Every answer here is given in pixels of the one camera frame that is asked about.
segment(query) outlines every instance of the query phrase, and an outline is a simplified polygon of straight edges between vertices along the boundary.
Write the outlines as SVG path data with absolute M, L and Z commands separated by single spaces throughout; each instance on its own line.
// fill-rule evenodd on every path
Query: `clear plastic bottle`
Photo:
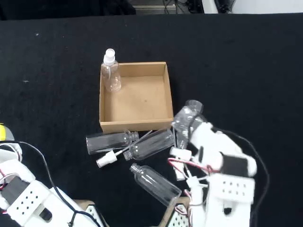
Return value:
M 98 133 L 86 136 L 87 151 L 90 155 L 127 147 L 132 141 L 138 140 L 138 132 Z
M 185 105 L 188 106 L 196 114 L 202 113 L 203 111 L 203 104 L 197 100 L 187 100 L 185 102 Z
M 203 104 L 197 100 L 187 100 L 185 102 L 185 106 L 187 106 L 195 115 L 203 111 Z M 177 132 L 177 147 L 180 149 L 186 149 L 187 144 L 188 139 L 180 132 Z
M 121 76 L 119 63 L 115 60 L 115 51 L 107 49 L 101 64 L 101 78 L 108 92 L 116 92 L 121 89 Z
M 134 173 L 136 182 L 167 207 L 181 194 L 178 187 L 149 166 L 139 166 L 134 163 L 130 170 Z
M 175 115 L 171 126 L 183 137 L 188 139 L 188 127 L 195 116 L 196 112 L 193 112 L 188 106 L 184 106 L 179 113 Z M 202 122 L 207 122 L 207 120 L 202 115 L 196 117 L 191 124 L 191 132 L 193 132 Z
M 155 131 L 143 140 L 130 146 L 129 151 L 123 153 L 124 158 L 143 160 L 151 155 L 154 155 L 166 148 L 174 145 L 173 134 L 169 129 Z

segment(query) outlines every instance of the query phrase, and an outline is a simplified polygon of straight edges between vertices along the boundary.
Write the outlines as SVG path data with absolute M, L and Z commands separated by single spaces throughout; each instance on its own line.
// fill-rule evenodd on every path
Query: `bottle cap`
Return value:
M 110 152 L 106 153 L 102 158 L 99 158 L 96 163 L 99 168 L 106 166 L 109 163 L 113 163 L 117 161 L 117 157 L 114 152 L 111 150 Z
M 104 64 L 111 66 L 115 63 L 115 51 L 113 49 L 107 49 L 103 58 Z

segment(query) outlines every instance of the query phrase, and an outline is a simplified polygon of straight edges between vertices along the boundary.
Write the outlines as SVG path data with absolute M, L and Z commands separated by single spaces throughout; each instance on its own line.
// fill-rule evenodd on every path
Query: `white cable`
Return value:
M 7 175 L 5 175 L 4 177 L 2 177 L 2 178 L 0 179 L 0 182 L 1 182 L 1 181 L 4 181 L 6 178 L 8 178 L 8 177 L 10 177 L 10 176 L 19 176 L 19 174 L 17 174 L 17 173 L 7 174 Z
M 17 150 L 12 145 L 10 145 L 9 143 L 1 143 L 0 146 L 7 146 L 10 149 L 12 149 L 12 151 L 16 154 L 17 159 L 19 160 L 19 155 L 20 154 L 17 152 Z

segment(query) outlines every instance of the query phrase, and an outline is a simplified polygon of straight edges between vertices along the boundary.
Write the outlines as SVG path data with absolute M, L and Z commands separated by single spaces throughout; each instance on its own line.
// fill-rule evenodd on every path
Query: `yellow object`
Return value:
M 6 139 L 5 127 L 3 124 L 0 124 L 0 140 Z

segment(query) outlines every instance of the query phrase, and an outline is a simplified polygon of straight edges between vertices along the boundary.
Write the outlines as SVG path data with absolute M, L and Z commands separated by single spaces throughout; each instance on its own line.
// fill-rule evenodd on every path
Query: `bottle neck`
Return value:
M 133 163 L 132 166 L 130 167 L 130 170 L 132 173 L 136 174 L 141 170 L 141 167 L 136 163 Z
M 133 158 L 133 154 L 134 153 L 131 150 L 125 151 L 123 153 L 124 158 L 125 158 L 126 161 L 131 160 Z
M 139 139 L 139 133 L 137 131 L 129 133 L 129 140 L 130 141 L 136 141 L 138 139 Z

